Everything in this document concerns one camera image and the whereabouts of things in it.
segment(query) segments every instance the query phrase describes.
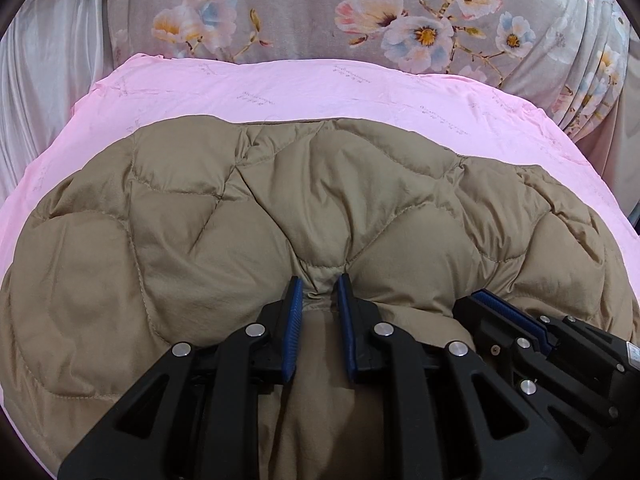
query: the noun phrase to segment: floral fabric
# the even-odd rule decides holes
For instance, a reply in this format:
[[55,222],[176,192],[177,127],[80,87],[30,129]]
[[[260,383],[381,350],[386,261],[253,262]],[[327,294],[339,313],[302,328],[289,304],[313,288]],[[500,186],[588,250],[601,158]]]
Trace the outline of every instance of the floral fabric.
[[117,64],[144,52],[459,74],[528,99],[575,141],[620,95],[630,32],[615,0],[109,0],[109,13]]

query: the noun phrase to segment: blue gripper pad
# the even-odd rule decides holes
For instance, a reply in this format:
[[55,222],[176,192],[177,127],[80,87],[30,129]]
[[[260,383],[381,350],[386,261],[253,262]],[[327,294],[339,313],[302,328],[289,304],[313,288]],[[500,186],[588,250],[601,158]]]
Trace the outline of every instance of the blue gripper pad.
[[298,358],[298,343],[300,341],[300,329],[302,328],[302,280],[292,280],[293,295],[289,307],[287,327],[282,338],[282,378],[288,383],[296,371]]
[[353,382],[356,375],[356,341],[353,335],[353,321],[351,320],[349,294],[347,292],[345,278],[345,274],[338,278],[338,314],[340,315],[340,326],[342,328],[344,365],[349,380]]
[[510,305],[504,300],[501,300],[497,296],[494,296],[486,290],[479,290],[471,295],[474,300],[484,304],[494,312],[497,312],[501,316],[511,321],[514,325],[519,326],[525,332],[530,333],[540,343],[540,352],[545,356],[548,356],[553,347],[549,344],[546,337],[546,329],[543,325],[540,325],[535,319],[531,318],[527,314],[519,311],[513,305]]

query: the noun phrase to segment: round metal bolt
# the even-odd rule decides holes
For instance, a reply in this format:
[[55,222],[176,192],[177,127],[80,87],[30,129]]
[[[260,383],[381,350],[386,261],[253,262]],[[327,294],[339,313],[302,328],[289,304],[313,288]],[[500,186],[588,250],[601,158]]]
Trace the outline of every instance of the round metal bolt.
[[185,357],[191,353],[191,345],[189,343],[176,343],[171,348],[171,353],[176,357]]
[[389,323],[377,323],[375,327],[373,327],[373,332],[386,337],[392,335],[392,333],[394,332],[394,327]]
[[259,337],[262,334],[264,334],[265,330],[266,329],[264,325],[261,325],[260,323],[252,323],[251,325],[249,325],[247,328],[244,329],[244,332],[249,337]]
[[457,357],[462,357],[469,352],[469,347],[462,341],[454,341],[449,345],[449,352]]
[[538,387],[536,386],[536,383],[533,382],[532,380],[524,379],[524,381],[520,383],[520,389],[525,395],[533,395],[538,389]]

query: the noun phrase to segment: white satin fabric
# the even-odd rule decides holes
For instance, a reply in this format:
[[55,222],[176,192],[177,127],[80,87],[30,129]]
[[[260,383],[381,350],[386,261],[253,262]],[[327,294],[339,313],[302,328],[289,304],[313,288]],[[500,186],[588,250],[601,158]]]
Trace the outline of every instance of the white satin fabric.
[[26,0],[0,40],[0,205],[111,72],[102,1]]

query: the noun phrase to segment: brown quilted comforter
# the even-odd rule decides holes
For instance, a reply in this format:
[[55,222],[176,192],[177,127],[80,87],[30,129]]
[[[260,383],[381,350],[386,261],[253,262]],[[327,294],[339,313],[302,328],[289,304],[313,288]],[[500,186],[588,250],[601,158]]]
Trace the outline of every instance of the brown quilted comforter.
[[296,274],[298,372],[286,396],[261,400],[262,478],[379,478],[381,399],[348,384],[330,298],[345,270],[436,345],[472,343],[451,309],[483,287],[637,334],[612,235],[540,167],[366,120],[190,116],[114,143],[31,214],[0,294],[5,405],[56,470],[171,343],[219,342]]

